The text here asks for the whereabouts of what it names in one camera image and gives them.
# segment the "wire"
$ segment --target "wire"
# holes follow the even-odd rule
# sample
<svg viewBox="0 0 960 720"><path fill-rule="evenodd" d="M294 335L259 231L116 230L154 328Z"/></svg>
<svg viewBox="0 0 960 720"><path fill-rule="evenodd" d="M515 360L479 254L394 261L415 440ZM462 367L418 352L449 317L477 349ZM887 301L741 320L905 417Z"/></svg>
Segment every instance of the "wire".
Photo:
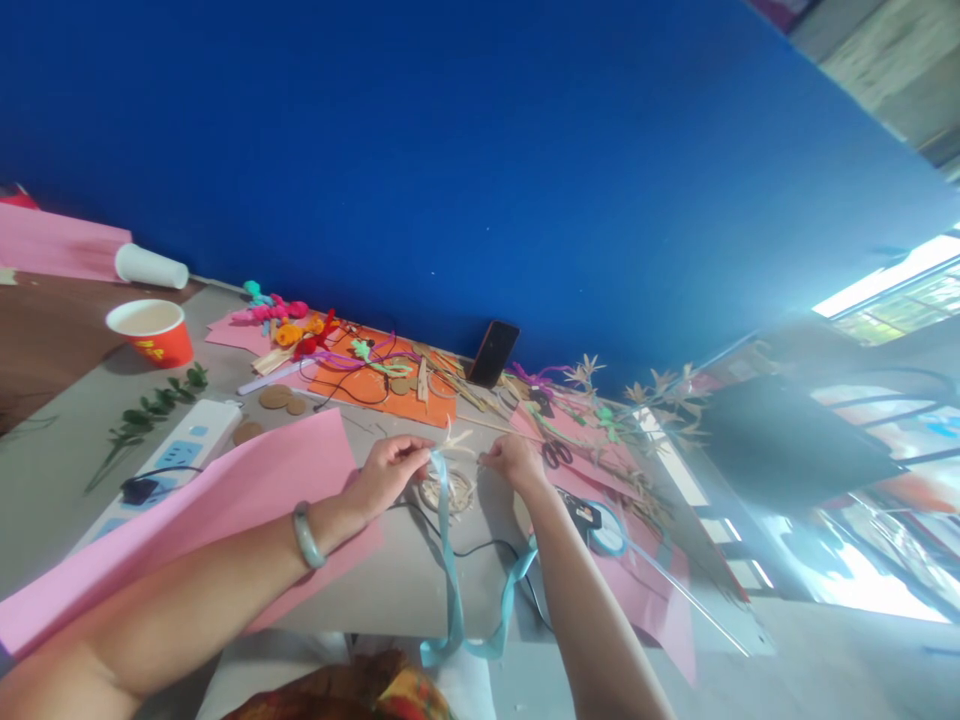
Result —
<svg viewBox="0 0 960 720"><path fill-rule="evenodd" d="M150 492L146 495L137 494L137 491L140 490L141 480L146 480L153 475L160 475L165 472L172 472L174 470L193 470L194 472L203 472L203 468L195 468L190 465L171 465L170 467L157 468L156 470L150 470L149 472L140 473L139 475L134 475L132 478L127 478L122 483L120 483L120 492L123 494L123 502L127 505L142 505L147 501L148 498L156 497L158 495L166 495L175 490L179 490L179 487L168 488L166 490L161 490L160 492L153 492L156 488L150 488Z"/></svg>
<svg viewBox="0 0 960 720"><path fill-rule="evenodd" d="M431 530L433 530L434 534L435 534L437 537L440 537L440 530L437 528L436 525L433 524L433 521L430 520L429 517L427 517L427 514L423 511L423 509L422 509L419 505L417 505L417 503L401 501L401 502L398 502L398 503L394 503L393 505L391 505L390 507L388 507L387 510L388 510L388 511L389 511L389 510L395 510L395 509L397 509L397 508L402 508L402 507L410 508L411 510L416 510L418 513L420 513L420 517L423 518L423 521L427 523L427 526L428 526ZM494 545L499 545L499 546L503 546L503 547L507 548L507 549L513 554L514 560L519 560L519 559L520 559L520 553L517 552L517 549L516 549L513 545L511 545L510 543L508 543L506 540L500 540L499 538L493 538L492 540L488 540L487 542L485 542L485 543L483 543L483 544L481 544L481 545L477 545L475 548L473 548L473 549L471 549L471 550L467 550L467 551L462 552L462 553L461 553L461 552L457 552L456 550L454 550L454 551L453 551L453 554L454 554L455 556L457 556L458 558L467 558L467 557L470 557L471 555L473 555L475 552L477 552L477 551L479 551L479 550L483 550L484 548L492 547L492 546L494 546ZM530 576L529 576L529 575L525 575L525 576L524 576L524 580L527 581L527 588L530 590L530 595L531 595L531 597L532 597L532 599L533 599L533 605L534 605L534 607L537 609L537 615L540 616L540 622L542 622L542 623L544 624L544 626L547 628L547 630L549 630L549 631L552 633L552 632L553 632L553 627L552 627L552 626L550 625L550 623L547 621L547 618L546 618L546 616L545 616L544 613L543 613L543 609L540 607L540 599L537 597L537 591L533 589L533 582L530 580Z"/></svg>
<svg viewBox="0 0 960 720"><path fill-rule="evenodd" d="M352 334L352 335L355 335L355 336L356 336L357 338L359 338L360 340L363 340L363 338L360 337L360 333L358 333L358 332L356 332L356 331L350 332L350 331L348 330L348 331L345 331L345 332L346 332L346 334L348 334L348 335ZM387 350L387 352L386 352L387 355L389 355L390 353L392 353L392 352L393 352L393 349L397 346L397 334L396 334L396 332L392 333L392 335L393 335L393 343L391 343L390 349ZM333 396L336 395L336 394L337 394L337 391L339 391L339 390L343 390L343 392L345 392L347 395L349 395L349 396L353 399L354 402L357 402L357 403L359 403L360 405L370 405L370 406L372 406L372 405L379 405L379 404L385 402L388 397L390 397L390 384L389 384L390 381L386 378L386 376L384 376L384 388L383 388L383 389L384 389L384 395L383 395L383 397L382 397L381 399L376 400L376 401L373 401L373 402L371 402L371 401L369 401L369 400L361 400L361 399L358 398L356 395L354 395L352 392L350 392L350 390L348 390L348 389L345 388L345 387L342 387L342 385L343 385L344 381L345 381L348 377L350 377L351 375L353 375L355 372L359 372L360 370L363 370L364 368L367 368L367 367L373 365L374 363L381 362L381 361L382 361L382 356L377 355L377 354L371 352L371 354L370 354L370 359L369 359L367 362L365 362L365 363L364 363L363 365L361 365L360 367L355 368L354 370L347 370L347 371L345 372L345 374L343 375L343 377L340 378L340 381L337 382L337 383L332 383L332 382L330 382L329 380L319 380L319 379L316 378L316 377L313 377L313 378L309 377L306 373L303 372L303 366L302 366L302 365L297 369L297 373L300 375L300 378L301 378L302 380L306 380L307 382L310 382L310 383L317 382L317 383L320 383L320 384L322 384L322 385L333 385L333 386L334 386L334 387L333 387L333 390L330 391L330 395L327 397L326 400L324 400L322 403L317 403L316 405L313 406L313 411L314 411L314 412L320 412L321 410L323 410L323 408L326 407L327 403L329 403L331 400L333 400Z"/></svg>

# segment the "gray tabletop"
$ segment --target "gray tabletop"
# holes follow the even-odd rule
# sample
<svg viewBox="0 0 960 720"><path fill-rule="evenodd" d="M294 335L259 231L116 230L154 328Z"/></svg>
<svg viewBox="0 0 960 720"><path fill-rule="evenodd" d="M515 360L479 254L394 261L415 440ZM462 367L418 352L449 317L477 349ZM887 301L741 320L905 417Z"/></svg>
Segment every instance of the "gray tabletop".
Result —
<svg viewBox="0 0 960 720"><path fill-rule="evenodd" d="M249 353L203 341L209 323L242 307L243 301L236 293L213 286L184 304L196 359L209 368L210 388L204 393L208 399L237 400L237 387L252 378ZM110 450L107 429L141 394L161 385L168 374L146 369L143 359L125 347L105 358L0 440L0 597L6 597L59 562L116 496L120 483L133 475L157 448L163 439L159 430L148 435L143 445L133 449L92 493L84 496L84 487ZM262 408L255 395L243 400L247 401L244 412L249 419L267 429L296 421L285 412ZM458 403L458 413L479 415L462 399ZM437 428L369 408L330 404L334 406L340 408L346 420L344 426L358 465L383 432L413 433L435 440L444 436L444 431ZM186 409L179 408L177 413L171 417L171 428L186 414ZM463 429L474 431L467 445L477 451L488 448L498 435L495 430L458 422L457 431ZM474 471L469 461L463 469ZM500 538L522 547L525 539L514 519L511 489L488 470L479 473L477 483L477 502L451 525L451 544L456 550L466 550ZM388 511L381 522L383 546L300 605L278 623L280 626L421 637L446 634L446 582L437 562L435 541L425 532L418 516L407 508ZM702 533L688 534L701 542ZM695 547L683 549L688 555L698 552ZM702 559L693 563L692 582L701 602L751 650L768 651L769 644L753 614L731 602L729 590L717 586L716 578L724 575L715 567L710 569L711 564L716 566L716 558L700 552ZM509 552L497 548L486 548L458 560L470 637L487 637L496 630L500 622L500 593L512 564ZM537 573L534 565L534 586L541 604L545 604ZM385 612L386 594L389 612ZM529 598L526 589L520 595ZM698 650L731 650L719 633L705 627L701 620L695 619L695 632ZM516 603L510 637L525 641L552 639L539 623L532 604L522 599Z"/></svg>

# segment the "mobile phone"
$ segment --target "mobile phone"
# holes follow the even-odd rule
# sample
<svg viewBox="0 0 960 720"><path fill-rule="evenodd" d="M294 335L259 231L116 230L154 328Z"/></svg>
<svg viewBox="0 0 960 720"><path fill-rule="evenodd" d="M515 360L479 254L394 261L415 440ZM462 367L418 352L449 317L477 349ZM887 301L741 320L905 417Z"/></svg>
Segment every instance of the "mobile phone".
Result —
<svg viewBox="0 0 960 720"><path fill-rule="evenodd" d="M487 328L487 334L480 345L477 359L473 361L467 381L480 387L492 388L500 379L500 373L510 359L513 346L520 337L520 328L516 325L494 320Z"/></svg>

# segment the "black string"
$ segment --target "black string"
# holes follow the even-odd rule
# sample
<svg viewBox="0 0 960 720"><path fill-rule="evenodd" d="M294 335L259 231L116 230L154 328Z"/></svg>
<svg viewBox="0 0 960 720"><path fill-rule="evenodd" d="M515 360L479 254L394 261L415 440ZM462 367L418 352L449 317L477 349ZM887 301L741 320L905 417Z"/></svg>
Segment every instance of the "black string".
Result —
<svg viewBox="0 0 960 720"><path fill-rule="evenodd" d="M440 530L437 528L436 525L433 524L430 518L427 517L427 514L423 511L423 509L419 505L417 505L417 503L402 501L402 502L394 503L393 505L388 507L387 510L388 511L395 510L397 508L402 508L402 507L410 508L411 510L416 510L418 513L420 513L420 517L423 518L423 521L427 523L427 526L431 530L433 530L434 534L436 534L437 537L440 537ZM483 550L484 548L491 547L493 545L500 545L507 548L513 554L513 559L515 561L520 559L520 553L517 552L517 549L513 545L508 543L506 540L500 540L498 538L488 540L487 542L482 543L481 545L477 545L475 548L471 550L467 550L466 552L458 553L456 550L454 550L453 554L459 558L466 558L466 557L470 557L478 550ZM524 580L527 581L527 588L530 590L530 595L533 598L533 605L537 609L537 615L540 616L540 622L544 624L547 630L549 630L550 632L553 632L553 627L550 625L549 622L547 622L547 618L544 616L543 610L540 608L540 599L537 597L537 591L533 589L533 582L530 580L530 576L525 575Z"/></svg>
<svg viewBox="0 0 960 720"><path fill-rule="evenodd" d="M360 334L359 334L358 332L356 332L356 331L352 331L352 332L351 332L350 330L347 330L346 332L347 332L347 334L354 335L354 336L356 336L358 339L363 340L363 338L360 337ZM394 332L392 333L392 335L393 335L393 343L390 345L390 349L387 350L386 353L384 353L385 355L389 355L390 353L392 353L392 352L393 352L393 349L397 346L397 334L396 334L396 332L394 331ZM351 375L353 375L355 372L359 372L360 370L363 370L364 368L370 367L370 366L373 365L374 363L378 363L378 362L383 362L382 356L374 353L373 350L371 349L370 359L369 359L367 362L365 362L363 365L361 365L360 367L358 367L358 368L354 368L353 370L346 370L346 371L344 371L343 377L341 377L341 378L340 378L340 381L337 382L337 383L332 383L332 382L330 382L329 380L320 380L320 379L315 378L315 377L313 377L313 378L309 377L306 373L303 372L303 363L301 363L300 366L297 368L297 373L300 375L300 379L302 379L302 380L304 380L304 381L306 381L306 382L309 382L309 383L317 382L317 383L321 383L321 384L323 384L323 385L333 385L333 390L330 391L330 395L327 397L327 399L324 400L322 403L318 403L318 404L316 404L316 405L313 406L313 411L314 411L314 412L320 412L321 410L323 410L323 408L326 407L327 403L329 403L331 400L333 400L333 396L337 394L337 391L338 391L338 390L343 390L343 392L345 392L347 395L349 395L349 396L354 400L354 402L357 402L357 403L359 403L359 404L361 404L361 405L369 405L369 406L372 407L372 406L374 406L374 405L379 405L380 403L386 401L386 399L387 399L388 397L390 397L390 379L389 379L386 375L383 376L383 381L384 381L383 397L380 398L379 400L375 400L375 401L372 401L372 402L371 402L370 400L361 400L361 399L358 398L356 395L354 395L352 392L350 392L350 390L348 390L347 388L342 387L342 386L343 386L344 381L346 381L346 379L347 379L348 377L350 377Z"/></svg>

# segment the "paper craft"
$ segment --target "paper craft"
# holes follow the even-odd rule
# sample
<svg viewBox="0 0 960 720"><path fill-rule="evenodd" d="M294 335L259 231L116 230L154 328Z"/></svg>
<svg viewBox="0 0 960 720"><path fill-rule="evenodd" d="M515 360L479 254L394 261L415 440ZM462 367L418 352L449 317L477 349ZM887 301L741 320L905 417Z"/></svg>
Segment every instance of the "paper craft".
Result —
<svg viewBox="0 0 960 720"><path fill-rule="evenodd" d="M113 259L131 240L129 230L0 203L0 267L125 282Z"/></svg>
<svg viewBox="0 0 960 720"><path fill-rule="evenodd" d="M556 470L547 468L547 478L583 500L615 507L612 498L604 494L603 486L581 477L570 466L561 464ZM630 539L652 557L658 557L661 541L646 523L630 513L618 514ZM689 587L687 556L679 548L674 547L672 551L667 569ZM596 553L593 558L630 624L660 645L692 685L696 680L697 663L690 602L632 549L619 558Z"/></svg>
<svg viewBox="0 0 960 720"><path fill-rule="evenodd" d="M361 332L364 339L372 339L381 343L389 338L386 335L375 330L365 329ZM344 335L331 345L331 350L340 355L352 356L350 344L354 340L352 335ZM407 340L397 338L396 344L392 350L389 342L384 348L384 353L413 352L413 347ZM343 381L339 389L336 389L338 383ZM444 392L448 388L442 383L438 383ZM320 395L330 395L334 391L333 397L337 400L353 403L360 407L369 407L381 412L388 412L400 417L416 420L417 422L433 425L434 427L447 427L447 417L453 422L457 419L457 400L455 397L443 398L434 392L430 393L429 402L420 402L417 400L416 392L408 392L404 395L396 393L386 393L385 379L383 373L373 368L367 367L357 370L347 375L342 370L333 369L326 365L318 365L316 379L310 384L310 392ZM360 400L369 400L372 405L367 405Z"/></svg>
<svg viewBox="0 0 960 720"><path fill-rule="evenodd" d="M259 325L251 325L248 322L232 320L232 313L227 313L222 319L211 323L207 327L210 332L205 338L207 342L215 345L226 345L227 347L240 348L253 353L256 357L262 357L274 349L270 343L270 338L261 332ZM335 339L343 334L343 331L337 328L331 334L331 339ZM281 368L290 367L290 363L284 363ZM303 373L293 372L282 378L278 378L274 385L287 385L288 387L306 390L312 382L316 370L310 365L303 368ZM254 380L258 376L251 371L250 379Z"/></svg>
<svg viewBox="0 0 960 720"><path fill-rule="evenodd" d="M203 545L289 515L300 500L340 493L356 463L339 410L244 443L195 480L0 603L0 644L22 659L137 578ZM383 543L376 524L333 553L250 626L259 630L363 562Z"/></svg>
<svg viewBox="0 0 960 720"><path fill-rule="evenodd" d="M557 415L557 418L553 418L550 420L551 425L553 425L554 427L557 427L557 423L554 421L561 420L561 424L564 427L563 432L565 435L568 435L569 437L578 438L578 439L583 436L582 434L575 435L573 433L573 429L567 427L566 424L562 422L562 419L560 418L560 416L563 415L564 417L568 417L567 415L561 412L556 413L556 415ZM571 422L577 428L580 427L579 425L577 425L576 421L571 419ZM514 429L518 430L524 435L533 435L534 437L542 435L542 433L540 432L540 428L537 425L537 421L522 406L517 408L514 411L513 417L510 419L510 425L512 425ZM637 491L634 490L629 485L627 485L627 483L625 483L623 480L616 477L615 475L610 474L609 472L604 470L602 467L594 467L593 461L586 457L585 452L586 451L582 451L582 450L579 450L578 448L571 447L570 453L573 455L573 462L569 466L564 466L563 464L561 464L560 467L561 468L569 467L572 470L575 470L577 473L579 473L583 478L587 480L590 480L595 483L599 483L600 485L606 486L612 490L616 490L621 495L626 495L627 497L632 498L634 500L640 499L640 495L637 493ZM612 457L613 457L612 455L609 455L608 453L604 453L604 459L612 458ZM619 466L622 464L622 461L617 459L616 464ZM552 473L554 472L555 471L551 470L550 468L547 468L547 477L550 478L551 482L553 482L556 485L558 483L555 480L553 480L553 475L552 475Z"/></svg>

